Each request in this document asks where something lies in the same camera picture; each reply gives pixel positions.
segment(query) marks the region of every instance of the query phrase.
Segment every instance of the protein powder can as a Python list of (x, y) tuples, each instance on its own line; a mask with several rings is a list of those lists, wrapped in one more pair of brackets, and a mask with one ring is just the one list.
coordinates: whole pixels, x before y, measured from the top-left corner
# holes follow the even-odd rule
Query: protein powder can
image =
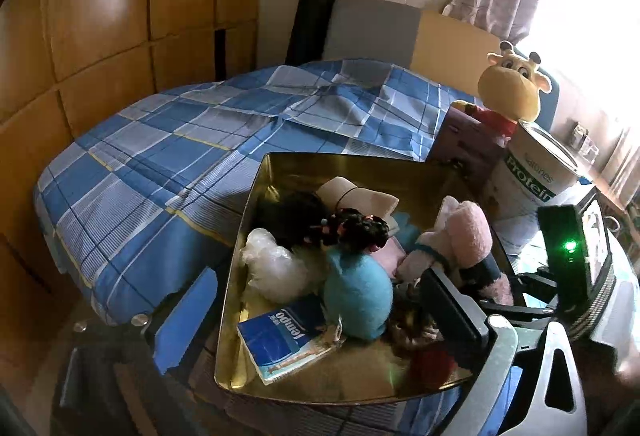
[(538, 208), (561, 203), (578, 178), (578, 164), (561, 143), (537, 124), (518, 122), (481, 200), (507, 254), (522, 251), (539, 230)]

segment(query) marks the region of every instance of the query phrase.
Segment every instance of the canister lid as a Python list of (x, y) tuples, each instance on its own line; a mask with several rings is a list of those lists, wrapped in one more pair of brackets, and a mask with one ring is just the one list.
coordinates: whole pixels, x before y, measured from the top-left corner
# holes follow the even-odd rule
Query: canister lid
[(578, 162), (558, 140), (551, 136), (534, 122), (525, 122), (519, 120), (518, 123), (546, 150), (548, 150), (555, 158), (561, 161), (568, 169), (578, 172)]

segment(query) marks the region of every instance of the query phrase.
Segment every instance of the crumpled plastic bag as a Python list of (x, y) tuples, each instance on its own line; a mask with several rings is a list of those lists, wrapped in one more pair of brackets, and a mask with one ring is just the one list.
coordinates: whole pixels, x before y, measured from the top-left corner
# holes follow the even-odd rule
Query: crumpled plastic bag
[(278, 304), (301, 297), (317, 279), (317, 272), (310, 271), (304, 260), (278, 246), (264, 228), (249, 233), (240, 256), (249, 269), (247, 286)]

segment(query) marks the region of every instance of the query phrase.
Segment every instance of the checkered bedding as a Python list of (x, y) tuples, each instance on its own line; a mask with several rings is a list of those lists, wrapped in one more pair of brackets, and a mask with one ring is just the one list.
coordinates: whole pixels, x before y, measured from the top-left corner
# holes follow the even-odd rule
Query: checkered bedding
[[(457, 98), (474, 101), (368, 60), (277, 66), (176, 88), (123, 109), (60, 153), (34, 188), (36, 212), (58, 269), (106, 323), (153, 311), (205, 266), (218, 273), (220, 308), (244, 203), (266, 153), (423, 161)], [(212, 382), (215, 340), (194, 344), (185, 382), (198, 402), (264, 434), (424, 435), (460, 396), (455, 388), (380, 406), (314, 408), (229, 395)], [(514, 374), (484, 434), (500, 425), (516, 382)]]

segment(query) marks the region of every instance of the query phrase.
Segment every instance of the purple box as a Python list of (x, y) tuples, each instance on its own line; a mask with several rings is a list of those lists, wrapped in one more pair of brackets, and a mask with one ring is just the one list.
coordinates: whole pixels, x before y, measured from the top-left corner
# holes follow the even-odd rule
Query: purple box
[(485, 124), (449, 108), (426, 161), (459, 164), (469, 189), (478, 194), (504, 156), (506, 142), (507, 138)]

